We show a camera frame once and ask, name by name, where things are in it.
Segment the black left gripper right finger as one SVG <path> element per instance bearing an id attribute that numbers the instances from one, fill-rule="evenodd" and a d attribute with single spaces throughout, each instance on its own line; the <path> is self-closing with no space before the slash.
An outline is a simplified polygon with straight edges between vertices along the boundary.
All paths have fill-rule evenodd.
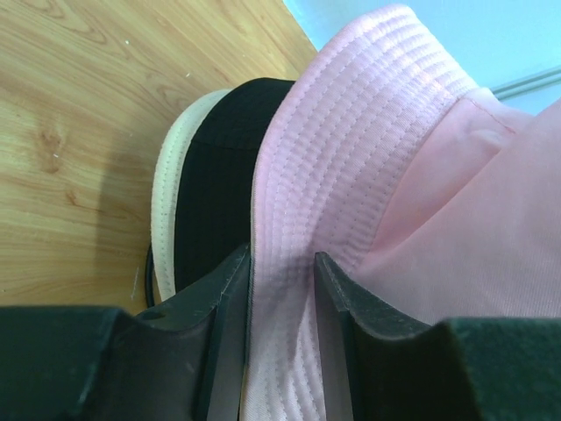
<path id="1" fill-rule="evenodd" d="M 557 420 L 556 318 L 426 325 L 373 295 L 327 254 L 314 262 L 329 420 Z"/>

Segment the beige bucket hat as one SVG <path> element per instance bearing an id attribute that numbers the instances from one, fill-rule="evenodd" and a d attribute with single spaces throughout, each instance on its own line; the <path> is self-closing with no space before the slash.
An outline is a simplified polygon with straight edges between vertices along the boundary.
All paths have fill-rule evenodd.
<path id="1" fill-rule="evenodd" d="M 187 151 L 203 120 L 229 92 L 220 89 L 194 101 L 174 121 L 160 149 L 151 198 L 151 246 L 157 287 L 163 301 L 176 294 L 174 228 Z"/>

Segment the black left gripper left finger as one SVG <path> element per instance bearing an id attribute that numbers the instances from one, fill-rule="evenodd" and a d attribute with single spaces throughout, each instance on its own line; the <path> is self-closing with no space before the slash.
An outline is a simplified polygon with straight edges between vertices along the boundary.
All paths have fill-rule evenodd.
<path id="1" fill-rule="evenodd" d="M 251 255 L 132 315 L 116 307 L 1 310 L 4 420 L 235 420 Z"/>

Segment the pink bucket hat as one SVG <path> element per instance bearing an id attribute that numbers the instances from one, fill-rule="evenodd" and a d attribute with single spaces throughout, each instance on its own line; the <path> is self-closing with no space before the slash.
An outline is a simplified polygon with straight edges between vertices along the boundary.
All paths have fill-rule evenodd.
<path id="1" fill-rule="evenodd" d="M 244 420 L 323 420 L 313 262 L 425 323 L 560 314 L 560 106 L 479 87 L 405 5 L 357 18 L 273 116 L 252 186 Z"/>

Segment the black pink-lined hat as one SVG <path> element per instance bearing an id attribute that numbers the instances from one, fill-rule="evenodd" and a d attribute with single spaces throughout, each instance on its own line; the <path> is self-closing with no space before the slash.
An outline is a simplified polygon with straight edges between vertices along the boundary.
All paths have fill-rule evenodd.
<path id="1" fill-rule="evenodd" d="M 293 83 L 259 78 L 219 99 L 188 147 L 174 223 L 174 286 L 185 289 L 250 240 L 261 142 Z"/>

